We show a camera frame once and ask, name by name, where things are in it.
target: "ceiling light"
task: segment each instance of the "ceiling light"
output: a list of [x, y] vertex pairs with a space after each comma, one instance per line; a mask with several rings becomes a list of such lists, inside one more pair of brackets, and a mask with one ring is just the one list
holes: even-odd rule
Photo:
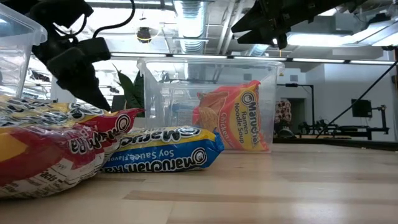
[[375, 61], [375, 60], [352, 60], [349, 63], [358, 65], [392, 65], [394, 62]]
[[100, 2], [100, 3], [126, 3], [128, 0], [85, 0], [85, 2]]
[[173, 57], [178, 58], [227, 58], [227, 56], [222, 55], [173, 55]]
[[275, 57], [238, 57], [235, 56], [235, 59], [254, 59], [254, 60], [270, 60], [270, 61], [279, 61], [284, 62], [286, 58], [275, 58]]
[[199, 41], [199, 42], [209, 42], [209, 39], [207, 38], [196, 38], [196, 37], [173, 37], [172, 38], [174, 41], [179, 40], [179, 41]]
[[166, 54], [112, 53], [112, 57], [166, 57]]
[[344, 60], [315, 59], [315, 58], [293, 58], [294, 62], [318, 62], [318, 63], [343, 63]]
[[11, 94], [15, 94], [16, 91], [13, 90], [12, 88], [8, 88], [5, 86], [0, 86], [0, 91], [4, 92], [4, 93], [11, 93]]
[[377, 42], [375, 44], [372, 44], [372, 46], [383, 47], [383, 46], [390, 46], [390, 45], [398, 45], [397, 38], [398, 38], [398, 32], [380, 40], [379, 42]]
[[338, 47], [345, 41], [343, 36], [333, 34], [292, 34], [287, 39], [290, 45], [311, 47]]
[[319, 14], [318, 16], [334, 16], [336, 13], [337, 13], [337, 9], [333, 8], [333, 9], [329, 9], [326, 12]]

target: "security camera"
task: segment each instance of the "security camera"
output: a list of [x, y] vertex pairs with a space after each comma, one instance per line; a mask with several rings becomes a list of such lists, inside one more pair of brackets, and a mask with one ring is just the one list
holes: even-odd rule
[[152, 39], [149, 33], [149, 27], [140, 27], [137, 32], [137, 40], [143, 44], [148, 44]]

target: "plastic storage container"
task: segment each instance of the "plastic storage container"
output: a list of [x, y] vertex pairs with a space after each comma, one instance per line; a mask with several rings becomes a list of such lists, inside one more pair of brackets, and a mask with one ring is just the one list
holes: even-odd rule
[[283, 63], [163, 57], [137, 66], [145, 78], [146, 128], [216, 129], [226, 150], [270, 151]]
[[46, 40], [40, 24], [0, 4], [0, 94], [22, 95], [32, 46]]

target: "wooden tabletop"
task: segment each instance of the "wooden tabletop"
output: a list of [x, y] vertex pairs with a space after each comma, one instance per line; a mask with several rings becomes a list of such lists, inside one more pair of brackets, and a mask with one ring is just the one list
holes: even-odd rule
[[53, 197], [0, 202], [0, 223], [398, 223], [398, 154], [273, 148], [223, 153], [197, 172], [99, 174]]

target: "soy sauce flavor ramen package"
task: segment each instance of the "soy sauce flavor ramen package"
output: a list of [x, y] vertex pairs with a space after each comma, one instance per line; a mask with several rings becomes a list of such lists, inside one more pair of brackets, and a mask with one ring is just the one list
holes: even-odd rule
[[221, 86], [210, 93], [199, 93], [200, 104], [193, 110], [193, 125], [216, 129], [226, 149], [268, 151], [261, 133], [259, 111], [260, 82], [240, 86]]
[[177, 172], [210, 166], [224, 149], [218, 133], [189, 126], [134, 131], [103, 166], [105, 172]]
[[0, 198], [44, 197], [94, 176], [141, 112], [0, 96]]

